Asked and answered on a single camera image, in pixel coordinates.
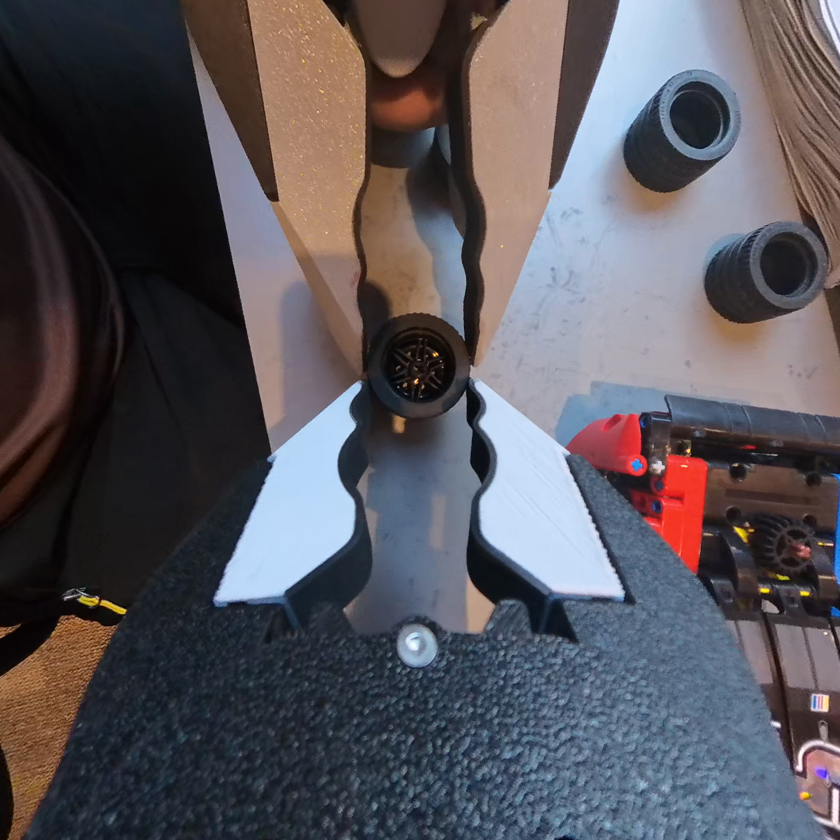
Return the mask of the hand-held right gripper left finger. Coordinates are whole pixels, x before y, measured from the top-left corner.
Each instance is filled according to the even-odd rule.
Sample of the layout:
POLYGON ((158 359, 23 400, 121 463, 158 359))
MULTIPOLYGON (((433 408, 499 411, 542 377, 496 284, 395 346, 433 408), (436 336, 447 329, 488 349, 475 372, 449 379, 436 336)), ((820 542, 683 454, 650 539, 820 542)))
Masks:
POLYGON ((358 484, 370 419, 369 385, 357 382, 269 457, 215 606, 279 604, 303 627, 317 604, 344 608, 362 592, 372 548, 358 484))

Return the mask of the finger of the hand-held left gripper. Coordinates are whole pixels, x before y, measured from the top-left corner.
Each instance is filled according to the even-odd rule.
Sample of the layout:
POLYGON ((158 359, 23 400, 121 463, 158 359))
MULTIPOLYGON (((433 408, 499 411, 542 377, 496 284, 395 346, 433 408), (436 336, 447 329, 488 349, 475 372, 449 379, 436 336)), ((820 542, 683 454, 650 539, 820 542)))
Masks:
POLYGON ((336 344, 361 375, 364 58, 324 2, 252 1, 248 13, 278 191, 272 206, 336 344))
POLYGON ((473 33, 453 128, 465 204, 465 341, 481 364, 550 199, 566 1, 510 1, 473 33))

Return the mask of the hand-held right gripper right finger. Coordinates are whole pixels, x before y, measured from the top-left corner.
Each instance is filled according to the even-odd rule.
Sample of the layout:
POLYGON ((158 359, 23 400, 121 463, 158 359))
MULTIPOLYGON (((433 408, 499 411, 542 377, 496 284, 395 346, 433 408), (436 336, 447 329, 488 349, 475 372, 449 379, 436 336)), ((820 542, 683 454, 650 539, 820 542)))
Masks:
POLYGON ((574 640, 564 601, 621 602, 623 584, 568 465, 568 451, 482 381, 467 385, 469 578, 489 601, 525 605, 536 634, 574 640))

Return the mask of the white brick race car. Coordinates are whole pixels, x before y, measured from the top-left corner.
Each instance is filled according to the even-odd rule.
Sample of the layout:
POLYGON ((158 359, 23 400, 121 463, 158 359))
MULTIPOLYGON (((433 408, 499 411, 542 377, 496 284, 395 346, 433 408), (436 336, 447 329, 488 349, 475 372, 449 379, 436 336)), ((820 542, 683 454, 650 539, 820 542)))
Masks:
POLYGON ((568 450, 696 573, 770 708, 801 800, 839 836, 839 419, 667 395, 568 450))

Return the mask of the black toy wheel rim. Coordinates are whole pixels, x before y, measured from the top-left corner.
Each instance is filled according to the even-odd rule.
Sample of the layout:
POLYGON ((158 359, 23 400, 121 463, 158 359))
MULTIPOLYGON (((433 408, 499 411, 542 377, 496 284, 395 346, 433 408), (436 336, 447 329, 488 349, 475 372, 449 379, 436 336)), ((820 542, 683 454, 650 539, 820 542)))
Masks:
POLYGON ((399 332, 386 347, 384 363, 386 383, 409 403, 431 403, 455 381, 455 354, 445 338, 431 329, 399 332))

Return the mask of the black toy tire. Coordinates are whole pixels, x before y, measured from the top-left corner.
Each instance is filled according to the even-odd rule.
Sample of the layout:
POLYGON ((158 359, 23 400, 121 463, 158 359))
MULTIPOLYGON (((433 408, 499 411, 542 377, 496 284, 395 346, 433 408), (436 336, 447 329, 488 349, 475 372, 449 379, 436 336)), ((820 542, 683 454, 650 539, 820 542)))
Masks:
POLYGON ((672 193, 722 160, 741 128, 737 96, 708 70, 685 70, 656 91, 623 145, 626 168, 642 186, 672 193))
POLYGON ((704 286, 723 318, 754 323, 810 305, 823 291, 827 271, 826 250, 808 227, 775 222, 721 248, 710 261, 704 286))
POLYGON ((406 419, 438 417, 452 408, 464 394, 469 379, 470 361, 466 344, 459 332, 446 321, 426 313, 410 313, 391 318, 376 334, 369 351, 367 375, 373 393, 393 414, 406 419), (412 328, 431 329, 449 343, 455 354, 455 381, 444 396, 427 404, 409 403, 397 396, 386 383, 384 353, 394 337, 412 328))

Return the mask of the instruction booklet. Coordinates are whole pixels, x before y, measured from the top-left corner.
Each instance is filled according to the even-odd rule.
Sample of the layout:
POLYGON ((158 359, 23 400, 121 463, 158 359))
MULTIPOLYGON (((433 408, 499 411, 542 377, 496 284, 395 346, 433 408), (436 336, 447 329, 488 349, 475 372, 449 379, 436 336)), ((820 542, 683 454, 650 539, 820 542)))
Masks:
POLYGON ((794 194, 839 282, 839 2, 741 1, 794 194))

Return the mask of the person's left hand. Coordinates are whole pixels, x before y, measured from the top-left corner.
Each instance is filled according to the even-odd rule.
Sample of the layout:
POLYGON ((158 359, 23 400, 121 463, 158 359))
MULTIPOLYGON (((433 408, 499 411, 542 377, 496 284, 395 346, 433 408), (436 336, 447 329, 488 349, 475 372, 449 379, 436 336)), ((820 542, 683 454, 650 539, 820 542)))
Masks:
POLYGON ((382 130, 415 132, 446 123, 446 74, 423 63, 404 77, 390 77, 373 66, 367 87, 373 125, 382 130))

